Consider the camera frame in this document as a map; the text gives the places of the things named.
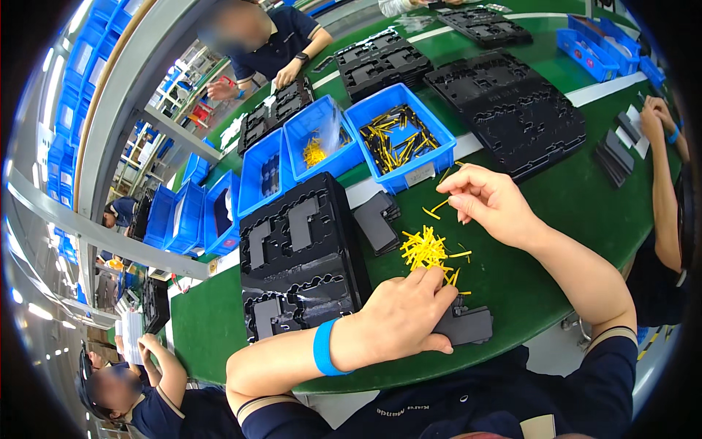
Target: white label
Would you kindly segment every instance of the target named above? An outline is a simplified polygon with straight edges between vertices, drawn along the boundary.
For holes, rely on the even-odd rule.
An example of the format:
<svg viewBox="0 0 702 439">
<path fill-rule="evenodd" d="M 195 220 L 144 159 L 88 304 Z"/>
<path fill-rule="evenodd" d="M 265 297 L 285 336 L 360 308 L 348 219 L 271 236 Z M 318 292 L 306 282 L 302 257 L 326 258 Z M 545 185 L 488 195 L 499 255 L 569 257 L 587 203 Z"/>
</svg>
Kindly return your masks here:
<svg viewBox="0 0 702 439">
<path fill-rule="evenodd" d="M 176 236 L 178 234 L 178 226 L 180 225 L 180 214 L 183 212 L 183 202 L 185 201 L 185 196 L 180 199 L 180 201 L 175 205 L 175 215 L 173 216 L 173 234 Z"/>
<path fill-rule="evenodd" d="M 427 163 L 405 175 L 404 179 L 407 182 L 407 185 L 409 187 L 412 187 L 420 181 L 424 181 L 427 178 L 433 177 L 435 175 L 436 173 L 434 172 L 434 164 Z"/>
</svg>

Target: navy polo shirt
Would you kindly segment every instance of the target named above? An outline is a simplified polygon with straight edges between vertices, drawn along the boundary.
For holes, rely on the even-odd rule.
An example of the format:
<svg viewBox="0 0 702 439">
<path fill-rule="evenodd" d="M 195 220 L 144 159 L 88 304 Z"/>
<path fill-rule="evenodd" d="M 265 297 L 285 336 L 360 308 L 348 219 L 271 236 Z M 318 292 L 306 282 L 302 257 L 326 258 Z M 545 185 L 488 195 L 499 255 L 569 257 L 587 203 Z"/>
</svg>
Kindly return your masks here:
<svg viewBox="0 0 702 439">
<path fill-rule="evenodd" d="M 251 53 L 230 54 L 238 83 L 251 80 L 256 72 L 272 81 L 280 69 L 310 45 L 312 36 L 322 27 L 290 6 L 274 8 L 267 14 L 273 22 L 273 33 L 268 42 Z"/>
<path fill-rule="evenodd" d="M 244 439 L 223 390 L 186 390 L 178 409 L 161 386 L 144 387 L 125 416 L 149 439 Z"/>
<path fill-rule="evenodd" d="M 120 197 L 107 203 L 107 208 L 115 215 L 115 224 L 128 227 L 134 217 L 134 206 L 136 199 L 132 197 Z"/>
<path fill-rule="evenodd" d="M 248 439 L 450 438 L 484 431 L 507 438 L 582 433 L 620 438 L 633 413 L 637 344 L 626 327 L 605 331 L 569 376 L 527 370 L 520 346 L 480 365 L 382 391 L 335 431 L 287 395 L 258 398 L 237 412 Z"/>
</svg>

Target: smartwatch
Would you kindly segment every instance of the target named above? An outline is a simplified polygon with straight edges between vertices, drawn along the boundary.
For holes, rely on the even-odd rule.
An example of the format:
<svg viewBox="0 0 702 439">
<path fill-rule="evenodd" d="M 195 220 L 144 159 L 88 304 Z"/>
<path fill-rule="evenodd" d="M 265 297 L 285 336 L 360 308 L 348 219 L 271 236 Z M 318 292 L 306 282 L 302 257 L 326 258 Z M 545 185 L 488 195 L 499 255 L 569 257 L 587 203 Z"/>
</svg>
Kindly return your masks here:
<svg viewBox="0 0 702 439">
<path fill-rule="evenodd" d="M 300 52 L 297 55 L 295 55 L 295 58 L 299 59 L 300 61 L 303 62 L 303 65 L 307 64 L 307 61 L 310 60 L 310 56 L 306 54 L 305 52 Z"/>
</svg>

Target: label on bin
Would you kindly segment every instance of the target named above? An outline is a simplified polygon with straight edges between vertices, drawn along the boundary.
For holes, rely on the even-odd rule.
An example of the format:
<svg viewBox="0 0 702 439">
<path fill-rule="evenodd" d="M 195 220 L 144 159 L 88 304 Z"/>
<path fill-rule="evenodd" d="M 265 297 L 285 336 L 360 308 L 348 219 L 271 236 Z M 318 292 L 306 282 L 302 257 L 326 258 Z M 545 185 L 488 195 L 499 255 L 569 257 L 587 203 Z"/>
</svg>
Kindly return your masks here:
<svg viewBox="0 0 702 439">
<path fill-rule="evenodd" d="M 404 179 L 407 182 L 407 185 L 411 187 L 419 183 L 420 181 L 424 181 L 427 178 L 433 177 L 435 175 L 436 173 L 434 172 L 434 164 L 427 163 L 405 175 Z"/>
</svg>

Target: green table surface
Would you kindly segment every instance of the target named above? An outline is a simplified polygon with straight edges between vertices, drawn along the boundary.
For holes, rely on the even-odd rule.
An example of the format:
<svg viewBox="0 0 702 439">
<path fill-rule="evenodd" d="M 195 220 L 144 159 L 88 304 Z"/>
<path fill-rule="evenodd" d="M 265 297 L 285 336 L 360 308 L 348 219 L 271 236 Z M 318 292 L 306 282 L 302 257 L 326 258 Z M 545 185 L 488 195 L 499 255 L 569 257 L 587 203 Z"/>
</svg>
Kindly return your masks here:
<svg viewBox="0 0 702 439">
<path fill-rule="evenodd" d="M 501 3 L 513 9 L 514 13 L 584 12 L 583 3 L 577 0 Z M 434 14 L 430 11 L 415 13 Z M 620 17 L 608 17 L 630 25 Z M 315 60 L 324 59 L 335 50 L 383 30 L 392 25 L 392 22 L 393 19 L 389 18 L 335 41 Z M 520 19 L 519 24 L 533 34 L 534 43 L 510 47 L 508 50 L 511 53 L 536 69 L 563 93 L 595 83 L 584 69 L 556 48 L 555 30 L 567 26 L 564 18 L 527 18 Z M 442 23 L 434 22 L 422 32 L 440 27 L 443 27 Z M 398 27 L 397 30 L 406 37 L 422 33 L 406 34 L 403 27 Z M 417 41 L 414 45 L 436 66 L 482 52 L 472 41 L 453 31 Z M 310 63 L 308 70 L 315 64 L 316 62 Z M 332 64 L 322 73 L 309 73 L 309 76 L 314 83 L 333 71 Z M 585 144 L 557 166 L 520 185 L 532 209 L 544 221 L 595 250 L 619 268 L 636 252 L 653 225 L 651 155 L 644 161 L 632 152 L 636 162 L 634 172 L 620 190 L 614 190 L 592 159 L 592 152 L 607 130 L 616 128 L 613 119 L 620 111 L 626 111 L 629 104 L 640 107 L 636 93 L 646 93 L 647 87 L 646 82 L 640 82 L 581 107 L 586 119 Z M 330 94 L 343 108 L 351 105 L 339 78 L 320 86 L 314 93 L 316 97 Z M 454 135 L 467 133 L 468 130 L 457 116 L 432 91 L 423 87 L 416 90 L 416 94 Z M 268 89 L 264 87 L 218 127 L 210 135 L 210 140 L 219 145 L 219 135 L 231 120 L 241 112 L 250 111 L 267 95 Z M 673 175 L 676 175 L 680 160 L 672 150 L 669 157 Z M 463 161 L 495 168 L 484 150 L 467 156 Z M 234 169 L 238 172 L 240 168 L 241 160 L 233 152 L 213 169 L 206 182 L 211 185 L 226 170 Z M 369 175 L 367 166 L 362 164 L 339 180 L 348 186 Z M 440 221 L 424 214 L 422 206 L 430 208 L 444 199 L 444 196 L 435 191 L 437 181 L 424 181 L 395 197 L 402 216 L 392 223 L 392 227 L 397 232 L 405 230 L 415 233 L 422 229 L 422 225 L 432 225 L 436 233 L 447 237 L 449 250 L 460 251 L 458 243 L 472 250 L 470 264 L 465 259 L 458 258 L 449 260 L 447 265 L 461 268 L 457 287 L 459 291 L 472 291 L 465 298 L 467 305 L 471 308 L 483 305 L 490 308 L 494 316 L 492 339 L 482 345 L 458 346 L 452 355 L 422 353 L 365 367 L 347 376 L 311 380 L 299 385 L 297 391 L 367 391 L 445 375 L 518 346 L 572 311 L 561 289 L 530 255 L 500 244 L 475 222 L 466 226 L 459 225 L 455 212 L 450 207 L 437 210 L 436 213 L 442 217 Z M 373 287 L 390 277 L 409 273 L 399 252 L 394 251 L 376 258 L 367 241 L 360 241 Z M 224 383 L 226 360 L 246 345 L 239 267 L 230 268 L 191 288 L 187 294 L 174 297 L 171 301 L 171 318 L 176 355 L 190 375 L 196 379 Z"/>
</svg>

